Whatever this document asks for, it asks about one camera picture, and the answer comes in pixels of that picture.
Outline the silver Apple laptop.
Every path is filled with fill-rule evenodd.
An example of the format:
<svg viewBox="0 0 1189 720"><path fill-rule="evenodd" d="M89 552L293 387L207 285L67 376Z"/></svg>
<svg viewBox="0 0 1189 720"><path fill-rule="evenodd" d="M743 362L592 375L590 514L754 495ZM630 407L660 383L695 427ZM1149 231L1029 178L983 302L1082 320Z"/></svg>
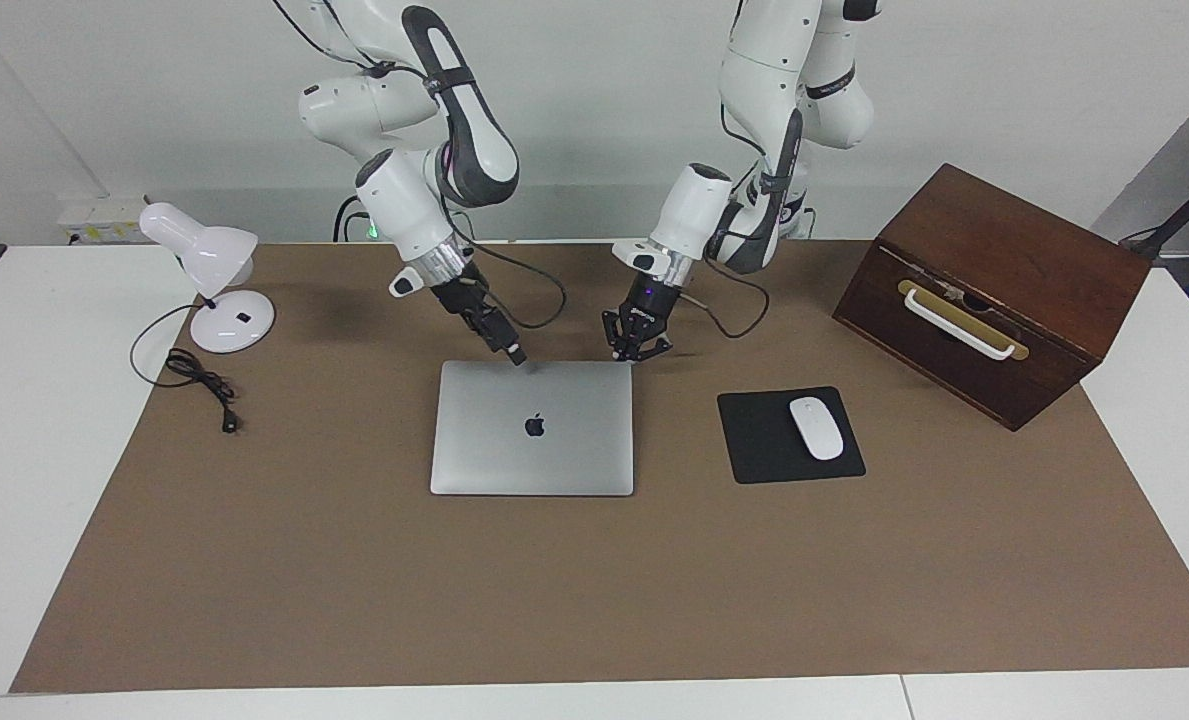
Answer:
<svg viewBox="0 0 1189 720"><path fill-rule="evenodd" d="M434 495L631 495L633 447L629 364L449 360L440 370Z"/></svg>

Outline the black mouse pad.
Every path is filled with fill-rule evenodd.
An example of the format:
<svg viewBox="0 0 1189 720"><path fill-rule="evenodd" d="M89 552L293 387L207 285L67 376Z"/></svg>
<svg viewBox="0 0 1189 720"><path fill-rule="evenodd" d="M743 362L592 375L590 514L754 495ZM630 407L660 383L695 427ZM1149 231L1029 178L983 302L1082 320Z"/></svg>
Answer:
<svg viewBox="0 0 1189 720"><path fill-rule="evenodd" d="M844 436L845 450L833 461L809 456L789 416L789 402L814 396L830 406ZM737 484L785 484L795 480L831 480L864 476L867 466L847 418L838 389L781 389L717 397L725 432L728 461Z"/></svg>

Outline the white computer mouse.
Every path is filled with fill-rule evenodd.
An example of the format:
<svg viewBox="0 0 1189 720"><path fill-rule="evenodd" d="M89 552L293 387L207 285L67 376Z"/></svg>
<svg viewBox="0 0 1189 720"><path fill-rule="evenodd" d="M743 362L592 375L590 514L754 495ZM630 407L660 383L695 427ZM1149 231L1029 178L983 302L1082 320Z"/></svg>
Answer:
<svg viewBox="0 0 1189 720"><path fill-rule="evenodd" d="M838 421L823 398L805 396L789 402L789 416L809 456L833 461L844 454L845 441Z"/></svg>

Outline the brown table mat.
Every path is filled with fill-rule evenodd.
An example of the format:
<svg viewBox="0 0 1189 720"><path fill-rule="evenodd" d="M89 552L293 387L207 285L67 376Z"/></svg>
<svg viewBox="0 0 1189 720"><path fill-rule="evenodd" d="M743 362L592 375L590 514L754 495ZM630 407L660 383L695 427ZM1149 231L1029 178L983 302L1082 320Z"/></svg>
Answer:
<svg viewBox="0 0 1189 720"><path fill-rule="evenodd" d="M858 242L795 244L750 340L673 318L627 498L430 495L440 365L379 245L273 245L239 392L155 391L13 691L1189 667L1189 570L1078 389L1019 432L831 316ZM864 476L737 484L723 393L838 389Z"/></svg>

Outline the white desk lamp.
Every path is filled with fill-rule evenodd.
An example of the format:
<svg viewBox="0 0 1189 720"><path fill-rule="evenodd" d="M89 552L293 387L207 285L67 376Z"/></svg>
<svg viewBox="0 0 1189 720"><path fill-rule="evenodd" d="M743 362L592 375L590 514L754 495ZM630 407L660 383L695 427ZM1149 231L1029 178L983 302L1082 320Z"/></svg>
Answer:
<svg viewBox="0 0 1189 720"><path fill-rule="evenodd" d="M191 340L210 354L234 354L259 342L277 318L264 293L241 290L254 270L259 236L228 225L201 225L169 202L140 213L140 229L174 252L205 307L193 316Z"/></svg>

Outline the white power strip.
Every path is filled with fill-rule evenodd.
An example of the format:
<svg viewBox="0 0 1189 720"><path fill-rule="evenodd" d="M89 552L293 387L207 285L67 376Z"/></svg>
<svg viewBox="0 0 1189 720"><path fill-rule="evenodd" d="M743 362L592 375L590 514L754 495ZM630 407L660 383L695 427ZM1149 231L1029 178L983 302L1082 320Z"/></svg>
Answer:
<svg viewBox="0 0 1189 720"><path fill-rule="evenodd" d="M73 202L56 219L56 227L68 245L151 244L140 228L146 206L143 195Z"/></svg>

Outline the dark brown wooden box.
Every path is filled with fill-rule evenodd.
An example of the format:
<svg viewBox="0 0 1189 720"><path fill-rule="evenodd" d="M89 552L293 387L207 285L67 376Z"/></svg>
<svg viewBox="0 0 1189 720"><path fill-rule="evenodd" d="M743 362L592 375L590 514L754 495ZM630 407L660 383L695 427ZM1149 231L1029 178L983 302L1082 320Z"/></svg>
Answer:
<svg viewBox="0 0 1189 720"><path fill-rule="evenodd" d="M1151 264L945 164L877 233L833 318L1018 430L1109 354ZM1028 347L993 361L905 309L916 282Z"/></svg>

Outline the black tripod leg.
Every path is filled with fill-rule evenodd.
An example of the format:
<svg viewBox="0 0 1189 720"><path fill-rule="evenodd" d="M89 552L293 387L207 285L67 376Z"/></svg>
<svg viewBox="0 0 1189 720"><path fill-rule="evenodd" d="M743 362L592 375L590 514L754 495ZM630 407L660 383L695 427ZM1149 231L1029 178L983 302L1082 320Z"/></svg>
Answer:
<svg viewBox="0 0 1189 720"><path fill-rule="evenodd" d="M1153 261L1158 259L1166 242L1179 233L1179 229L1189 225L1189 197L1183 206L1166 217L1160 225L1144 230L1138 230L1130 236L1124 236L1118 241L1121 250L1128 250L1134 255Z"/></svg>

